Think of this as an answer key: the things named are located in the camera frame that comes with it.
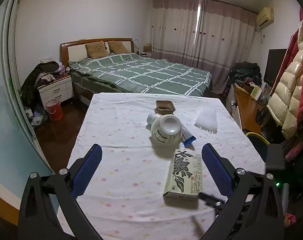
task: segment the curtain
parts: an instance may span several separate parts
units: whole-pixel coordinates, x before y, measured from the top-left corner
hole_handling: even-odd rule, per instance
[[[256,16],[213,0],[153,0],[153,57],[209,71],[221,94],[231,68],[248,58]]]

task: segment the television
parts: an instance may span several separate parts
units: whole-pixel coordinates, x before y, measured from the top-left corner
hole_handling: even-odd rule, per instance
[[[268,54],[267,66],[264,75],[264,82],[274,85],[281,64],[284,60],[287,49],[270,49]]]

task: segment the white polka dot tablecloth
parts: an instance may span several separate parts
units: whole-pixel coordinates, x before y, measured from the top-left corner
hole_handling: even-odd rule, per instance
[[[103,158],[84,195],[77,198],[88,220],[105,239],[200,239],[214,221],[214,210],[202,200],[164,198],[174,148],[156,148],[146,119],[156,100],[171,100],[181,122],[197,138],[201,153],[211,143],[235,168],[265,173],[265,164],[220,100],[176,95],[100,93],[91,100],[69,159],[68,168],[94,143]],[[217,111],[217,133],[194,126],[204,107]],[[221,196],[203,164],[203,192]],[[72,232],[59,208],[65,232]]]

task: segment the metal bolt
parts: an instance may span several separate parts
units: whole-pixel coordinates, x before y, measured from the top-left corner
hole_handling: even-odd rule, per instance
[[[246,173],[246,171],[245,171],[243,168],[238,168],[238,169],[237,169],[237,173],[238,173],[239,175],[244,175],[244,174]]]
[[[60,175],[65,175],[66,173],[68,172],[68,169],[61,169],[60,171],[59,171],[59,174]]]
[[[271,173],[267,173],[266,176],[267,176],[268,179],[273,179],[274,178],[274,176]]]
[[[37,177],[37,173],[36,173],[36,172],[33,172],[33,173],[31,173],[31,174],[29,175],[29,177],[30,177],[31,179],[35,179],[35,178]]]

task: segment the red bucket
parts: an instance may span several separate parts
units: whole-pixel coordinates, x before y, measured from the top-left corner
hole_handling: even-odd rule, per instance
[[[62,108],[60,107],[59,100],[57,99],[50,100],[48,101],[45,107],[52,121],[59,120],[63,117],[63,111]]]

